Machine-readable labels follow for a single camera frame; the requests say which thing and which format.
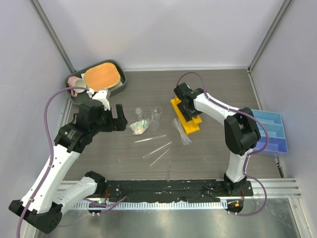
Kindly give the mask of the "long glass test tube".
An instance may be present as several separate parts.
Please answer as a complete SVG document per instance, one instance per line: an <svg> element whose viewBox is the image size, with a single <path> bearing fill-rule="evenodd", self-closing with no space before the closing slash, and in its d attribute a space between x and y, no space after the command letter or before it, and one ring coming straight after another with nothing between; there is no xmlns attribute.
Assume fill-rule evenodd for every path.
<svg viewBox="0 0 317 238"><path fill-rule="evenodd" d="M145 142L145 141L149 141L149 140L153 140L153 139L159 139L159 138L163 138L163 137L166 137L166 134L154 136L154 137L150 137L150 138L146 138L146 139L141 139L141 140L135 141L134 143L141 143L141 142Z"/></svg>

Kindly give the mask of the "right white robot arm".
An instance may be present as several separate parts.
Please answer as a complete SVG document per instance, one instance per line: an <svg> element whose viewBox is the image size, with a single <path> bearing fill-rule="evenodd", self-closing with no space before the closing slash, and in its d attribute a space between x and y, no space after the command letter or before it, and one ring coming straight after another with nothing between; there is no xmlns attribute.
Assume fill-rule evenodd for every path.
<svg viewBox="0 0 317 238"><path fill-rule="evenodd" d="M226 194L236 195L246 182L247 155L253 152L261 138L252 110L231 107L205 93L202 88L192 90L186 83L177 85L173 91L175 98L170 102L187 135L200 130L202 113L223 125L225 144L230 151L223 188Z"/></svg>

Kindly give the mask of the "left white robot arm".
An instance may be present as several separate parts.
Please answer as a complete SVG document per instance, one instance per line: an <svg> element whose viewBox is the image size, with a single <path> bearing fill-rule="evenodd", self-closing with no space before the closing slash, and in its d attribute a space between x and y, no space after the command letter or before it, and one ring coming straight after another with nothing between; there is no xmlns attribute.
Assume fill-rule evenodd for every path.
<svg viewBox="0 0 317 238"><path fill-rule="evenodd" d="M99 132L124 131L127 119L121 104L116 105L117 117L102 102L90 100L82 103L73 121L62 126L54 140L53 153L28 193L14 200L9 210L45 234L51 233L62 216L77 202L90 195L102 197L106 179L94 172L62 193L57 189L72 164L79 158L93 137Z"/></svg>

